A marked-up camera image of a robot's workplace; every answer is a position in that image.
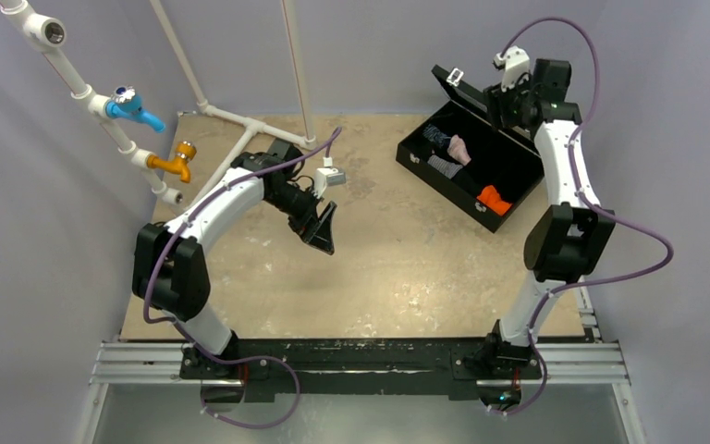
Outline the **black box with glass lid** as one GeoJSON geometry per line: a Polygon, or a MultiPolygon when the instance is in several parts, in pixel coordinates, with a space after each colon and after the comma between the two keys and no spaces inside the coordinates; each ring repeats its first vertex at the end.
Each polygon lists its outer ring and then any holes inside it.
{"type": "Polygon", "coordinates": [[[484,92],[465,82],[462,71],[435,65],[431,72],[447,101],[398,143],[396,161],[495,233],[544,178],[540,156],[528,138],[517,131],[491,127],[484,92]],[[433,154],[457,163],[447,150],[422,136],[422,130],[428,125],[438,127],[451,137],[458,135],[466,143],[471,161],[453,179],[447,179],[427,164],[433,154]],[[494,185],[501,197],[512,203],[504,216],[477,201],[477,196],[488,185],[494,185]]]}

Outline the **pink underwear navy trim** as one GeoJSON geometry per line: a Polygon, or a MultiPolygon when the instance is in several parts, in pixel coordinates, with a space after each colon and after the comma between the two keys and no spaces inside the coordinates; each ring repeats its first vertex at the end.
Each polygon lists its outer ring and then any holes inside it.
{"type": "Polygon", "coordinates": [[[458,135],[454,135],[450,138],[447,153],[462,166],[467,166],[471,161],[466,143],[458,135]]]}

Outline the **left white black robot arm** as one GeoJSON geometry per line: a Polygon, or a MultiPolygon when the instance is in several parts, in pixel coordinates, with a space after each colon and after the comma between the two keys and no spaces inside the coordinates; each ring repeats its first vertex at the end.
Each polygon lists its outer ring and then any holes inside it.
{"type": "Polygon", "coordinates": [[[254,206],[272,205],[288,219],[300,240],[326,254],[335,250],[332,220],[337,205],[318,208],[324,192],[347,177],[335,166],[330,141],[314,149],[323,164],[299,184],[311,154],[289,142],[273,142],[259,153],[239,154],[214,187],[189,209],[161,225],[149,223],[136,239],[132,292],[142,300],[148,324],[172,324],[201,353],[202,365],[214,377],[238,369],[237,334],[209,302],[212,284],[206,255],[254,206]]]}

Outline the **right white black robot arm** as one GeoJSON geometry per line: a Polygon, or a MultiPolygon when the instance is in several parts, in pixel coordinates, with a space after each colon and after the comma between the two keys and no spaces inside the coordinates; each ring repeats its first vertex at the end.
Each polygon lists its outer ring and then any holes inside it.
{"type": "Polygon", "coordinates": [[[485,92],[489,122],[496,130],[529,132],[542,161],[548,202],[524,243],[527,277],[520,293],[482,349],[484,369],[504,376],[534,359],[535,328],[556,296],[594,271],[615,224],[591,210],[583,196],[590,182],[577,146],[581,111],[567,99],[570,63],[532,61],[513,47],[496,55],[494,65],[502,80],[485,92]]]}

